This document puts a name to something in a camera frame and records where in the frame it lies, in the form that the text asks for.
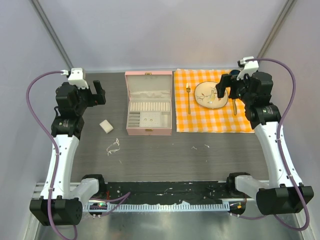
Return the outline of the pink jewelry box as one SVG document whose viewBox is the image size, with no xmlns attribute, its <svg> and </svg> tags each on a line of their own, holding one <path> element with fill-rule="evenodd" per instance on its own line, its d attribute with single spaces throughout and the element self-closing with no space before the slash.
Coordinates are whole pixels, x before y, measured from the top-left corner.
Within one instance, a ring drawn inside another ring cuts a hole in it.
<svg viewBox="0 0 320 240">
<path fill-rule="evenodd" d="M 170 136 L 173 72 L 127 71 L 124 75 L 128 98 L 126 121 L 128 135 Z"/>
</svg>

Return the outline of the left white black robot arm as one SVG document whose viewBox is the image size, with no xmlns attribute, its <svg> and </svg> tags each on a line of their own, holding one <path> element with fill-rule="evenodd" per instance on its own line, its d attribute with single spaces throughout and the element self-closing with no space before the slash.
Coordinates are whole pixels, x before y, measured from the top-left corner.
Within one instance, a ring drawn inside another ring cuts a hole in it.
<svg viewBox="0 0 320 240">
<path fill-rule="evenodd" d="M 106 92 L 101 83 L 95 80 L 93 84 L 96 93 L 68 82 L 55 91 L 57 105 L 49 134 L 54 140 L 49 169 L 39 198 L 29 205 L 31 213 L 43 226 L 49 226 L 50 220 L 56 226 L 78 225 L 83 206 L 89 199 L 100 200 L 106 196 L 107 185 L 101 174 L 85 175 L 71 190 L 74 157 L 84 127 L 83 114 L 88 107 L 106 103 Z"/>
</svg>

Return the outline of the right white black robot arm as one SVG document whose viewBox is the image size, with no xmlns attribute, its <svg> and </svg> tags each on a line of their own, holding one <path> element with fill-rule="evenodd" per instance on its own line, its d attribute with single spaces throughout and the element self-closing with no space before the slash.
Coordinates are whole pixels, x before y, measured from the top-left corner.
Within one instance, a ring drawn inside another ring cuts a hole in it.
<svg viewBox="0 0 320 240">
<path fill-rule="evenodd" d="M 226 193 L 233 198 L 239 195 L 253 198 L 265 216 L 299 213 L 303 209 L 302 201 L 308 203 L 314 191 L 303 184 L 291 161 L 280 126 L 280 111 L 270 102 L 272 76 L 257 71 L 238 79 L 239 74 L 238 70 L 223 74 L 216 86 L 217 96 L 221 98 L 229 88 L 228 97 L 244 103 L 245 117 L 262 147 L 269 183 L 254 179 L 247 172 L 234 172 L 227 177 Z"/>
</svg>

